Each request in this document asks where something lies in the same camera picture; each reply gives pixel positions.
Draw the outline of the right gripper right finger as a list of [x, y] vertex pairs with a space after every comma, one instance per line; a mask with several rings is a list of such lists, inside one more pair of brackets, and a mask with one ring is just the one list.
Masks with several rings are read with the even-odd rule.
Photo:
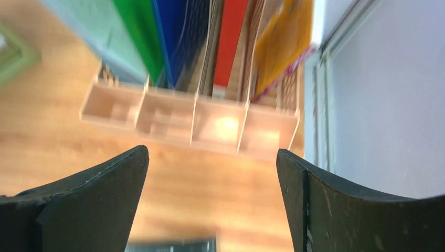
[[279, 149], [294, 251], [444, 251], [444, 196], [380, 192]]

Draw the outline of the blue plastic folder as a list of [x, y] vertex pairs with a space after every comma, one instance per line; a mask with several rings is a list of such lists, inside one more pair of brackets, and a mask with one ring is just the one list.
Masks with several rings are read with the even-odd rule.
[[206, 43], [211, 1], [151, 1], [164, 61], [166, 87], [186, 91]]

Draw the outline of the grey clipboard with papers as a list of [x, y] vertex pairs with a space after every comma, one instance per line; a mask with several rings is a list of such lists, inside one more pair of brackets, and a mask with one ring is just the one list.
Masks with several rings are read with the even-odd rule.
[[145, 84], [148, 72], [113, 1], [41, 1], [121, 81]]

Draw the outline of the green plastic folder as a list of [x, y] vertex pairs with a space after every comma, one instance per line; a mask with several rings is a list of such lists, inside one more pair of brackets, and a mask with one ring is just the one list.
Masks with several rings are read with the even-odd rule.
[[151, 1], [113, 1], [148, 72], [152, 86], [165, 84], [164, 58]]

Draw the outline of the red plastic folder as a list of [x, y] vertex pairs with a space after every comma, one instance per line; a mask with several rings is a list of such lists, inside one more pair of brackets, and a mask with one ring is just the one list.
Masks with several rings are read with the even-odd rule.
[[225, 90], [234, 62], [248, 0], [225, 0], [222, 12], [214, 88]]

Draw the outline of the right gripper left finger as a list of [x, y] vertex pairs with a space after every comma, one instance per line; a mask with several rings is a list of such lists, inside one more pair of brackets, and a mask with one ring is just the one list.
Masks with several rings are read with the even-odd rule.
[[124, 251], [149, 166], [146, 146], [1, 196], [1, 251]]

